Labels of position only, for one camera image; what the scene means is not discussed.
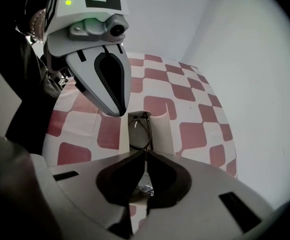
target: red and white checkered pattern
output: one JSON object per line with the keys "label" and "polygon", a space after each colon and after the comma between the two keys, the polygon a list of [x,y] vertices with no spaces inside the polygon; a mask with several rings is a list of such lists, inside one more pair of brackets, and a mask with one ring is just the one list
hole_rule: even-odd
{"label": "red and white checkered pattern", "polygon": [[[132,75],[128,112],[146,110],[160,116],[167,104],[176,155],[237,177],[235,144],[225,112],[198,68],[148,54],[127,55]],[[48,166],[118,154],[121,119],[105,115],[74,85],[73,79],[67,83],[50,118],[43,145]],[[143,218],[142,212],[132,216],[134,229]]]}

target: checkered tablecloth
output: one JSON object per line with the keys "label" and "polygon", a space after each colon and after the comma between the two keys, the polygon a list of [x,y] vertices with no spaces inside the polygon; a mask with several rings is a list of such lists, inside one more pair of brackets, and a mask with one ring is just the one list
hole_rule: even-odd
{"label": "checkered tablecloth", "polygon": [[[177,156],[211,164],[237,177],[236,150],[225,112],[198,68],[148,54],[127,53],[132,86],[128,112],[160,116],[168,107]],[[52,112],[43,145],[48,166],[93,161],[118,154],[120,118],[101,112],[71,79]],[[131,215],[137,216],[131,206]],[[145,212],[132,220],[138,227]]]}

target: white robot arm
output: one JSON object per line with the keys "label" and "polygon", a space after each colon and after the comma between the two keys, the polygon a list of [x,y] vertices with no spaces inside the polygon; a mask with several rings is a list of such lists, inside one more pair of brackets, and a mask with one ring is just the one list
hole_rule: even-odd
{"label": "white robot arm", "polygon": [[126,0],[48,0],[43,27],[48,70],[64,59],[78,89],[104,113],[125,114],[131,69],[121,45]]}

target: white wall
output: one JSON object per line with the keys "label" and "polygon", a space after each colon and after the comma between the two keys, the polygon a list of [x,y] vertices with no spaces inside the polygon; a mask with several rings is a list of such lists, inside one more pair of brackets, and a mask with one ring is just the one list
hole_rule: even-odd
{"label": "white wall", "polygon": [[290,22],[273,0],[211,0],[184,62],[220,99],[238,178],[277,208],[290,199]]}
{"label": "white wall", "polygon": [[124,48],[180,60],[190,44],[209,0],[127,0]]}

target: camera lens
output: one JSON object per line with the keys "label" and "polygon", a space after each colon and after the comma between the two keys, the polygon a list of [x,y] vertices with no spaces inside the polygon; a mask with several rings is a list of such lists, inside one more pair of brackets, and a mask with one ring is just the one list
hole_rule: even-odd
{"label": "camera lens", "polygon": [[112,36],[117,37],[125,32],[125,28],[122,25],[116,25],[111,30],[110,33]]}

